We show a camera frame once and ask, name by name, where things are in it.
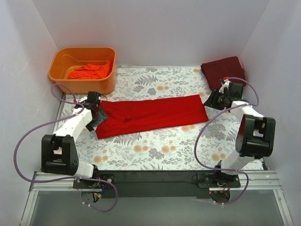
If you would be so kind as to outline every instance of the orange plastic basket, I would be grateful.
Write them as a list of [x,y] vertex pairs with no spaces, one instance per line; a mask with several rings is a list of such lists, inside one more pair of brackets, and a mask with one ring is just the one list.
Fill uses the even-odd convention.
[[[104,65],[107,60],[113,62],[110,75],[104,79],[67,79],[75,69],[87,64]],[[109,94],[115,89],[117,66],[116,51],[109,47],[72,47],[64,48],[57,52],[48,72],[49,78],[69,87],[76,94],[87,94],[89,91],[97,91],[101,94]],[[60,87],[64,93],[70,92]]]

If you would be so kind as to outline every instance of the dark red folded cloth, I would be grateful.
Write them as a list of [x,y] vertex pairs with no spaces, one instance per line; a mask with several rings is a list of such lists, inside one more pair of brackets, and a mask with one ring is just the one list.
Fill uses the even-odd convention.
[[[245,71],[240,65],[237,56],[204,63],[201,65],[201,69],[211,90],[220,89],[222,87],[221,79],[225,77],[238,77],[244,80],[246,79]],[[239,80],[235,80],[234,82],[240,82],[243,83],[244,86],[246,85],[244,82]]]
[[109,118],[101,123],[99,139],[208,121],[199,95],[143,101],[102,101]]

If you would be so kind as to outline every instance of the floral tablecloth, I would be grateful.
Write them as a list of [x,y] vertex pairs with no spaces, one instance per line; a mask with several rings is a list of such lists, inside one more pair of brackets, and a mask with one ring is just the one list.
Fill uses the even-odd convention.
[[[199,94],[203,103],[210,95],[205,77],[193,67],[118,69],[115,90],[109,101],[148,100]],[[71,95],[66,99],[72,101]],[[70,115],[72,105],[65,104],[61,117]],[[206,107],[209,118],[218,110]],[[240,122],[230,113],[207,127],[198,144],[198,156],[214,166],[235,150]],[[101,170],[202,170],[193,153],[195,139],[204,123],[157,129],[99,140],[95,132],[84,129],[76,146],[79,159],[96,164]],[[245,170],[261,170],[261,161],[249,163]]]

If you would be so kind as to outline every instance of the white wall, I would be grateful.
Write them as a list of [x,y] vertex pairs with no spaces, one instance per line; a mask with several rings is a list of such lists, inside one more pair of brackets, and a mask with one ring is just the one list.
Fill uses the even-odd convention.
[[[241,54],[249,82],[259,93],[257,110],[276,119],[273,154],[295,225],[300,225],[301,2],[270,1]],[[253,99],[250,89],[246,98]]]
[[239,56],[269,0],[33,0],[58,48],[111,46],[119,65]]
[[[57,51],[31,0],[0,1],[0,225],[16,226],[30,183],[13,164],[18,139],[29,129],[56,117],[58,101],[50,93],[47,72]],[[18,163],[32,178],[40,169],[40,143],[52,127],[34,132],[21,145]]]

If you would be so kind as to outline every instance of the red towel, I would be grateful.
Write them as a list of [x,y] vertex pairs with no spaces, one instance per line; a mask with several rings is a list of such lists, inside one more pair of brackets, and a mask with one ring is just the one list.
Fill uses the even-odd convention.
[[101,123],[99,139],[208,121],[199,95],[143,101],[102,101],[109,118]]
[[[204,63],[201,65],[201,69],[211,90],[220,89],[222,87],[221,79],[225,77],[238,77],[244,80],[246,79],[245,71],[240,65],[237,56]],[[235,80],[234,82],[240,82],[243,83],[244,86],[246,85],[244,82],[238,80]]]
[[71,72],[68,79],[104,79],[112,72],[112,68],[113,63],[109,60],[105,65],[86,65]]

